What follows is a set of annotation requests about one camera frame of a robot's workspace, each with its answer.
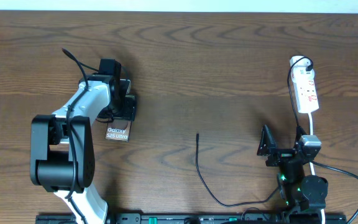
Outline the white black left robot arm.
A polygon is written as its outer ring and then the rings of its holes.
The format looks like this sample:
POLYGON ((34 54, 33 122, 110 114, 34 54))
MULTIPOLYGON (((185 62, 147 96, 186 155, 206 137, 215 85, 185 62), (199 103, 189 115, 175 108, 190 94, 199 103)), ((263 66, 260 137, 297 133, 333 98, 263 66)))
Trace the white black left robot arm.
POLYGON ((118 96, 124 119, 134 119, 135 96, 129 79, 92 75, 50 115, 37 115, 30 133, 30 179, 61 198, 68 215, 37 215, 36 223, 115 223, 108 203, 93 183, 95 158, 91 126, 118 96))

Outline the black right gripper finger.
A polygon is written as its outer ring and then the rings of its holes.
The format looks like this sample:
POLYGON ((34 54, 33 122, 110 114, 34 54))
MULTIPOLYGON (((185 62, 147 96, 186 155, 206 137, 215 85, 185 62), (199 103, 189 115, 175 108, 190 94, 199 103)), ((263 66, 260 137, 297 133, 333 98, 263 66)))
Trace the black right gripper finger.
POLYGON ((260 143, 257 150, 258 156, 269 156, 277 152, 277 145, 269 127, 265 124, 262 127, 260 143))
POLYGON ((303 135, 306 135, 306 131, 300 125, 298 125, 296 127, 295 142, 298 142, 303 135))

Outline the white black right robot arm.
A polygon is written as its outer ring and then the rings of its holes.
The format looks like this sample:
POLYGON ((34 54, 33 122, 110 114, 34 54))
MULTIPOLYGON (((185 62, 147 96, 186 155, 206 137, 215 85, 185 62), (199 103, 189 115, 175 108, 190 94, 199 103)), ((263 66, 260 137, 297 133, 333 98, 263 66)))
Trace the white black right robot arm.
POLYGON ((303 166, 313 162, 321 149, 321 141, 315 135, 306 134, 302 127, 296 128, 296 139, 292 148, 277 147, 268 126, 262 127, 258 156, 265 156, 267 167, 278 167, 280 193, 288 206, 299 212, 319 213, 326 207, 328 181, 317 175, 306 175, 303 166))

